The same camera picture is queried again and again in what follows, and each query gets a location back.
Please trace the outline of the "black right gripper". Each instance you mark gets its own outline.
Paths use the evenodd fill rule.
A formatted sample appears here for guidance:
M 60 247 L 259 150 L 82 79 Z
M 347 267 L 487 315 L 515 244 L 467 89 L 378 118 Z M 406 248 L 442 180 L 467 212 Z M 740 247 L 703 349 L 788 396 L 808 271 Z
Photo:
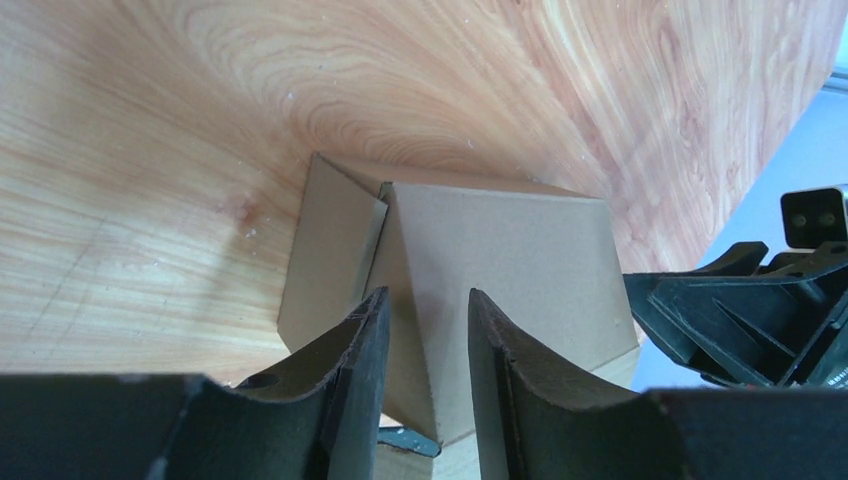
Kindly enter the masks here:
M 688 271 L 627 273 L 632 316 L 674 363 L 726 387 L 847 387 L 847 261 L 733 244 Z

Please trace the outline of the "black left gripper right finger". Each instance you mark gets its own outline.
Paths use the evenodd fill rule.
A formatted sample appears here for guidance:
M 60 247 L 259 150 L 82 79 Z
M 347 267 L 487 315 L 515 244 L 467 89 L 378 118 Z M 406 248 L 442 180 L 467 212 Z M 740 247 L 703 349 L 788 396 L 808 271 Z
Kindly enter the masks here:
M 843 479 L 847 395 L 826 388 L 637 393 L 570 362 L 483 291 L 468 356 L 485 479 Z

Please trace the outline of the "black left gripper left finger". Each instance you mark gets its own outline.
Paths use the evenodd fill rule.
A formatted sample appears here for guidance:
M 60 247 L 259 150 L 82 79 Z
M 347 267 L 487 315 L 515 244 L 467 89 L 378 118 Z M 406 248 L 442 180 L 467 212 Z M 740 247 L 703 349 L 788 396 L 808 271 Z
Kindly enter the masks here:
M 369 479 L 390 336 L 378 288 L 236 387 L 202 374 L 6 374 L 5 479 Z

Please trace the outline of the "brown cardboard box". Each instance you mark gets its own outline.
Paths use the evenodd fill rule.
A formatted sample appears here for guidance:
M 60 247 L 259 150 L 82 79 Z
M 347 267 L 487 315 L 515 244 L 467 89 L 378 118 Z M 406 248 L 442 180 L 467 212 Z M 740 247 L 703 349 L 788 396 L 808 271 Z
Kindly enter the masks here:
M 480 475 L 467 310 L 486 292 L 522 329 L 628 386 L 640 346 L 606 203 L 529 180 L 313 157 L 278 317 L 296 351 L 374 289 L 390 293 L 383 411 L 416 440 L 378 479 Z

